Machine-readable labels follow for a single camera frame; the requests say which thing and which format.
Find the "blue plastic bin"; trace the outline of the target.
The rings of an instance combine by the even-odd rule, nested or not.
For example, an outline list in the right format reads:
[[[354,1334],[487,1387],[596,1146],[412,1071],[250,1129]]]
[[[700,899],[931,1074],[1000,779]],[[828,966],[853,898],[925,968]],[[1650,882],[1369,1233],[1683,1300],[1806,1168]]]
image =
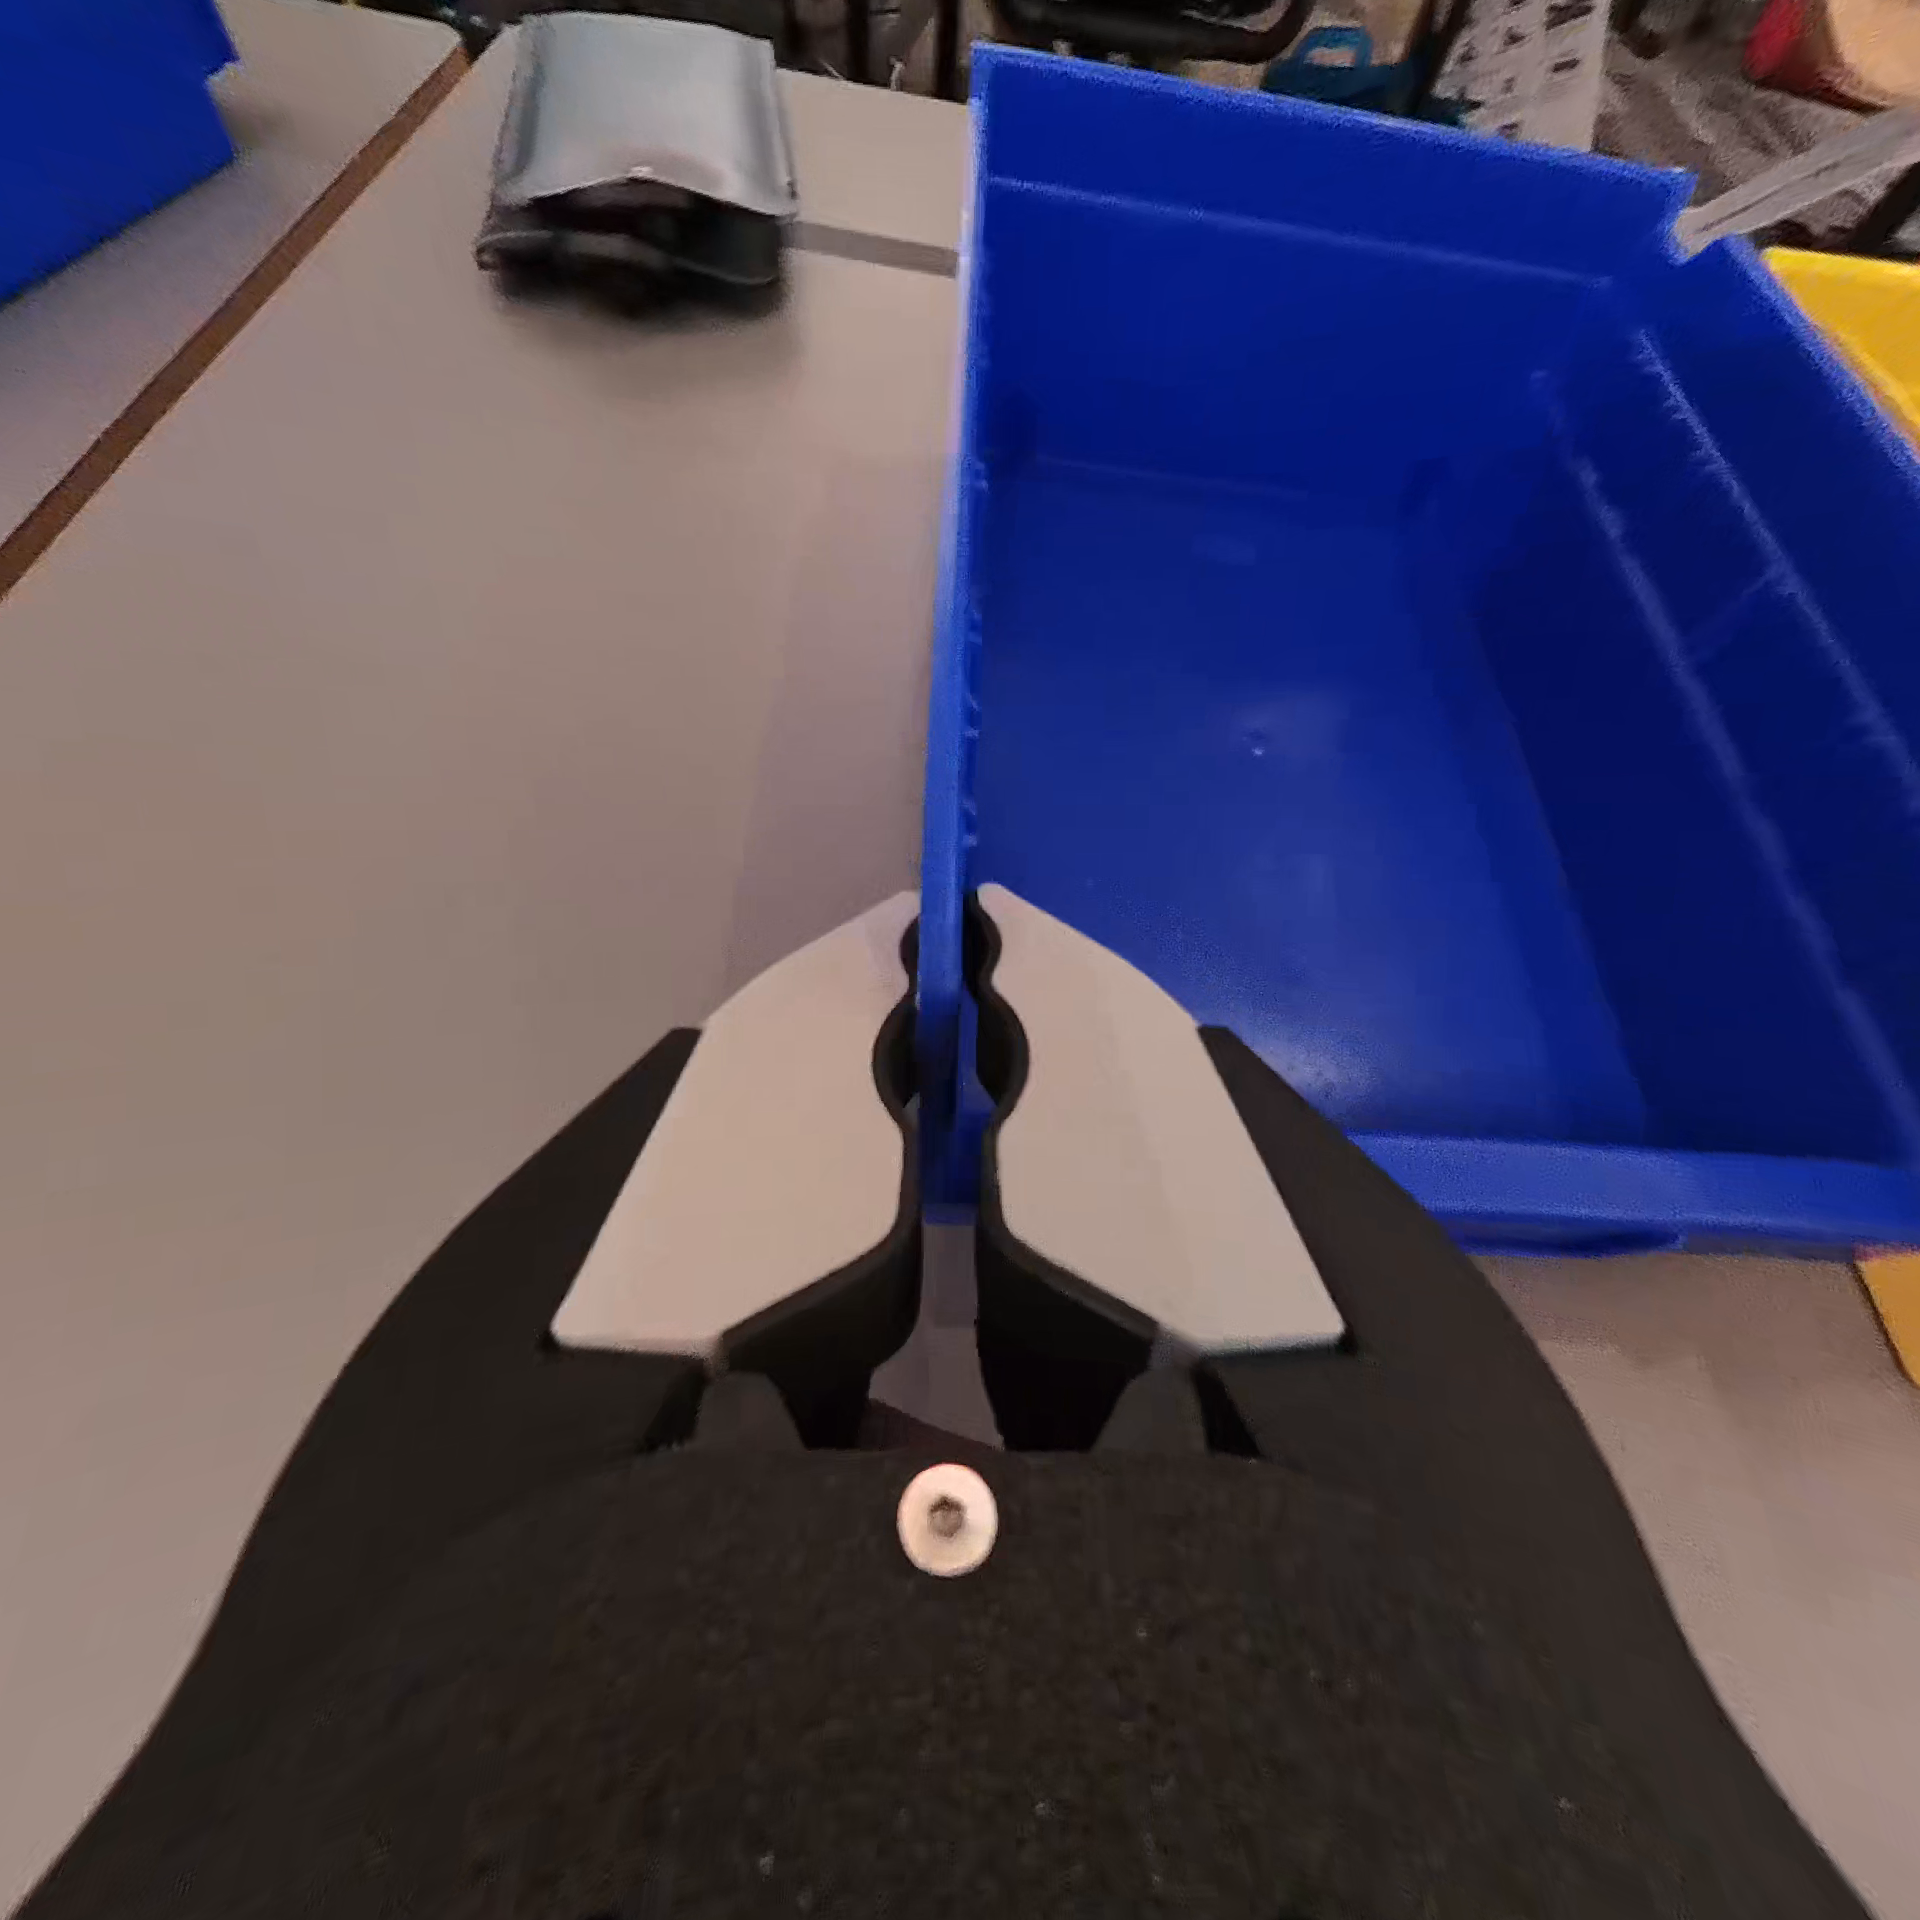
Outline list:
[[[1916,450],[1684,175],[988,44],[925,756],[1487,1249],[1915,1245]]]
[[[2,299],[222,171],[214,2],[2,6]]]

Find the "grey zip pouch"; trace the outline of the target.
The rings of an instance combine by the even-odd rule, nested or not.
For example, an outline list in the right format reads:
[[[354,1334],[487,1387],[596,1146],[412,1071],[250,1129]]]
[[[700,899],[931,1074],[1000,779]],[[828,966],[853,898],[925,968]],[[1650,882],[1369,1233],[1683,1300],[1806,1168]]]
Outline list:
[[[782,299],[798,216],[767,40],[628,11],[519,23],[472,243],[498,288],[764,311]]]

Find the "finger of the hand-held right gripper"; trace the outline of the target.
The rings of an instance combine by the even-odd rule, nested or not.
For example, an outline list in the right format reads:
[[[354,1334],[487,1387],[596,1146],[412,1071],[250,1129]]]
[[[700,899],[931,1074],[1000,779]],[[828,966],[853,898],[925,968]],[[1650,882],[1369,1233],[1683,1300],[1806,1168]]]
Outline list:
[[[1882,110],[1832,131],[1805,152],[1780,158],[1724,191],[1687,205],[1673,221],[1681,252],[1702,252],[1723,237],[1747,235],[1796,217],[1837,193],[1919,159],[1919,112]]]

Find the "hanging paper sign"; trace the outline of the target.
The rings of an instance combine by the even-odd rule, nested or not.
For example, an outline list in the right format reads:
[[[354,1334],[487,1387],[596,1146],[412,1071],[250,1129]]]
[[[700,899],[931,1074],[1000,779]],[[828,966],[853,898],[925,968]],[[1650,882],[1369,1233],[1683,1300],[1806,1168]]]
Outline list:
[[[1588,152],[1612,11],[1610,2],[1469,3],[1435,105],[1471,131]]]

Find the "yellow plastic bin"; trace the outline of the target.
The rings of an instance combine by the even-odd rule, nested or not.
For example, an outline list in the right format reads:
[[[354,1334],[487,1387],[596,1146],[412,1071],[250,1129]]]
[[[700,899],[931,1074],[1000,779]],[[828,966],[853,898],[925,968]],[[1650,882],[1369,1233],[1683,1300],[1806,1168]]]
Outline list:
[[[1915,261],[1768,248],[1765,261],[1850,365],[1891,426],[1919,444],[1919,265]],[[1855,1258],[1866,1300],[1906,1380],[1919,1383],[1919,1253]]]

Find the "blue bag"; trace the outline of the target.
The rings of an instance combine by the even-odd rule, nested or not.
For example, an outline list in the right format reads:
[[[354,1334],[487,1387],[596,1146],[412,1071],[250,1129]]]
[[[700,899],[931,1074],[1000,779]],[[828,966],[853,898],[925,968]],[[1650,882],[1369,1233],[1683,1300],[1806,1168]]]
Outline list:
[[[1458,128],[1477,110],[1471,97],[1441,91],[1451,27],[1430,29],[1400,59],[1378,59],[1374,40],[1356,23],[1310,27],[1286,65],[1300,96],[1382,117]]]

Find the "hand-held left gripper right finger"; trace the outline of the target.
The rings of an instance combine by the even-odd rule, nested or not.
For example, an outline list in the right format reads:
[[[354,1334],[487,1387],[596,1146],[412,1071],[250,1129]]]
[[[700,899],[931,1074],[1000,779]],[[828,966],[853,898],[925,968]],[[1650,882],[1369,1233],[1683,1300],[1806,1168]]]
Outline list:
[[[1198,1019],[1003,882],[969,906],[974,1336],[1013,1451],[1090,1450],[1157,1370],[1340,1350],[1348,1324]]]

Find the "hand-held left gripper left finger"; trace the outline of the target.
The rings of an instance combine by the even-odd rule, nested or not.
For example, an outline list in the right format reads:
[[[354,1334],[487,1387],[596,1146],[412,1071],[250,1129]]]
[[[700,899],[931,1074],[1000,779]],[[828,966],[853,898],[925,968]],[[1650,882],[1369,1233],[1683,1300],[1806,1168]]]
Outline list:
[[[921,1314],[918,899],[782,956],[698,1030],[549,1326],[569,1352],[756,1376],[859,1437]]]

